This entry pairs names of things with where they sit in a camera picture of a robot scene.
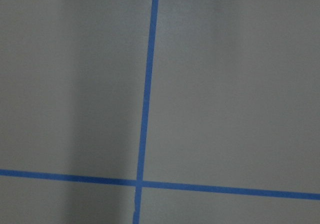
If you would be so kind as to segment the brown paper table mat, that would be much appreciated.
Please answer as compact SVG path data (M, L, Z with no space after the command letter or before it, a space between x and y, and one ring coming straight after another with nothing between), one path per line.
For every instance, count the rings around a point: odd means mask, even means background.
M320 0L0 0L3 224L317 224Z

